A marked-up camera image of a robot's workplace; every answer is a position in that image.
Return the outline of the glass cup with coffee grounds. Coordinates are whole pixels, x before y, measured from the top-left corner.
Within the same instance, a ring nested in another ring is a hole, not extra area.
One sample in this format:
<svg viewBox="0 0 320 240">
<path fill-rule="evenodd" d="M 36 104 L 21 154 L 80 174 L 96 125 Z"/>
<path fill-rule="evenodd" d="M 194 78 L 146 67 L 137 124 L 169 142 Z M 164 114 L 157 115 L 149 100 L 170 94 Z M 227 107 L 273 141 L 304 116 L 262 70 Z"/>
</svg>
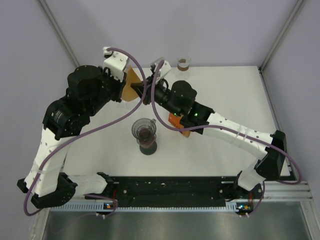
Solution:
<svg viewBox="0 0 320 240">
<path fill-rule="evenodd" d="M 189 68 L 191 64 L 191 58 L 190 57 L 180 57 L 177 61 L 177 76 L 179 80 L 186 81 L 190 74 L 189 74 Z"/>
</svg>

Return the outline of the brown paper coffee filter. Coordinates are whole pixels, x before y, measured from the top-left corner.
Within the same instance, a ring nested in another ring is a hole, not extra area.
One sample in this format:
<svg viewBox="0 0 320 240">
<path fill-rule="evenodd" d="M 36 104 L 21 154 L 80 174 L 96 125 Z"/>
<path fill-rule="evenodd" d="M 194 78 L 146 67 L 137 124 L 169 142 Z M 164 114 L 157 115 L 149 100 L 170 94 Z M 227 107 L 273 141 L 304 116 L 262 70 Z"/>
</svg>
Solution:
<svg viewBox="0 0 320 240">
<path fill-rule="evenodd" d="M 121 99 L 126 102 L 131 102 L 139 98 L 139 95 L 131 87 L 131 85 L 140 84 L 142 81 L 131 66 L 128 66 L 126 68 L 125 73 L 126 73 L 126 79 L 125 79 L 125 85 L 122 90 Z"/>
</svg>

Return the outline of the orange coffee filter box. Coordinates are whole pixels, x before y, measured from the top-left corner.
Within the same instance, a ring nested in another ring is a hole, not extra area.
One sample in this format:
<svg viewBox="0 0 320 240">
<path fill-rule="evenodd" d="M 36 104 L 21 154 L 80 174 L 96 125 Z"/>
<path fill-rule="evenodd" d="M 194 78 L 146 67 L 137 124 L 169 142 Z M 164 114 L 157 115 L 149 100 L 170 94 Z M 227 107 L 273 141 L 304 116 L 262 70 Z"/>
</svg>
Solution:
<svg viewBox="0 0 320 240">
<path fill-rule="evenodd" d="M 173 113 L 169 113 L 168 115 L 168 122 L 177 129 L 183 129 L 183 125 L 181 125 L 180 120 L 181 120 L 181 116 L 177 116 L 176 114 Z"/>
</svg>

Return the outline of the clear plastic coffee dripper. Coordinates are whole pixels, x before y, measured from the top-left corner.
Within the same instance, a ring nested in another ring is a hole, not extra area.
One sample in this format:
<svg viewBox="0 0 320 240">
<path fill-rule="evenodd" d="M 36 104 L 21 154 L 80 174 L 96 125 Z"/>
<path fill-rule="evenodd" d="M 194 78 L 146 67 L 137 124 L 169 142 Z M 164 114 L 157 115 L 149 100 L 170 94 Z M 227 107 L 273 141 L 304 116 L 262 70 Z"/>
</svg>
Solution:
<svg viewBox="0 0 320 240">
<path fill-rule="evenodd" d="M 137 140 L 138 144 L 146 144 L 156 139 L 156 120 L 149 118 L 140 118 L 136 120 L 132 127 L 131 133 Z"/>
</svg>

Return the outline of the glass carafe red collar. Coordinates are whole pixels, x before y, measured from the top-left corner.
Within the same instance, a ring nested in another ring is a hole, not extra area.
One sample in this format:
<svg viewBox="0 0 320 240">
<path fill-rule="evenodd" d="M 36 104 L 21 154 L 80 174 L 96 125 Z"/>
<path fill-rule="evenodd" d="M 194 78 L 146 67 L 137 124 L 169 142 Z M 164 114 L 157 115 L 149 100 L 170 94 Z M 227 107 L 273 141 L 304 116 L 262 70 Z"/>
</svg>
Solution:
<svg viewBox="0 0 320 240">
<path fill-rule="evenodd" d="M 137 143 L 139 144 L 141 153 L 147 156 L 154 154 L 158 148 L 156 139 L 156 135 L 145 139 L 138 139 Z"/>
</svg>

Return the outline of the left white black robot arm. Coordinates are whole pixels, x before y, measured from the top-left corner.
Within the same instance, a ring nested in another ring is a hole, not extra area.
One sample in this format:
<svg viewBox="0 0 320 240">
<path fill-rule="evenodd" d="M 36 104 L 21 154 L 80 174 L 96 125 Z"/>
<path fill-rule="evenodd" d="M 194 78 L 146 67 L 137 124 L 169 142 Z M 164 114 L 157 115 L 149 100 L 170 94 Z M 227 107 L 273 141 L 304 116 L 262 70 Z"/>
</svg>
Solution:
<svg viewBox="0 0 320 240">
<path fill-rule="evenodd" d="M 67 83 L 65 96 L 52 102 L 45 112 L 40 145 L 29 174 L 17 182 L 23 193 L 32 195 L 31 203 L 37 209 L 59 207 L 87 194 L 106 199 L 114 191 L 106 174 L 68 175 L 63 165 L 69 141 L 77 139 L 105 104 L 121 101 L 126 74 L 117 78 L 108 67 L 82 65 L 68 75 Z"/>
</svg>

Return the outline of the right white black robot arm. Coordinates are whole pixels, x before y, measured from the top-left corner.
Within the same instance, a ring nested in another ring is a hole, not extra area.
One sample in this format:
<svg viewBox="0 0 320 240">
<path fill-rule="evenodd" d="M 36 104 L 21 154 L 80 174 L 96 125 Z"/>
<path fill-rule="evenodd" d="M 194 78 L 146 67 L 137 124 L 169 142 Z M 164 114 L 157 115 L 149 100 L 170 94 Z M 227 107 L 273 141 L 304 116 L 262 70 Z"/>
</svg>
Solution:
<svg viewBox="0 0 320 240">
<path fill-rule="evenodd" d="M 259 183 L 278 181 L 281 177 L 286 153 L 286 135 L 280 130 L 265 133 L 228 120 L 212 108 L 196 102 L 197 91 L 185 80 L 169 86 L 165 79 L 152 86 L 133 83 L 131 88 L 141 96 L 146 90 L 145 105 L 158 104 L 178 118 L 182 129 L 196 132 L 230 143 L 256 158 L 247 169 L 240 171 L 233 185 L 233 192 L 245 198 Z"/>
</svg>

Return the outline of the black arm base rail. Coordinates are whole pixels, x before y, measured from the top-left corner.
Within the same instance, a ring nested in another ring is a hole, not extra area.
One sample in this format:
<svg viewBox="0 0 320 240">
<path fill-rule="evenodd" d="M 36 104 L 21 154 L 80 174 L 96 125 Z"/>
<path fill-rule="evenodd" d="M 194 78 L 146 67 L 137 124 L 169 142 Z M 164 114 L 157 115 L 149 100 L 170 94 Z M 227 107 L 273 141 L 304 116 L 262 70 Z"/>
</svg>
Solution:
<svg viewBox="0 0 320 240">
<path fill-rule="evenodd" d="M 102 197 L 119 207 L 224 207 L 227 201 L 248 202 L 262 197 L 257 184 L 247 191 L 235 186 L 236 177 L 221 176 L 111 176 Z"/>
</svg>

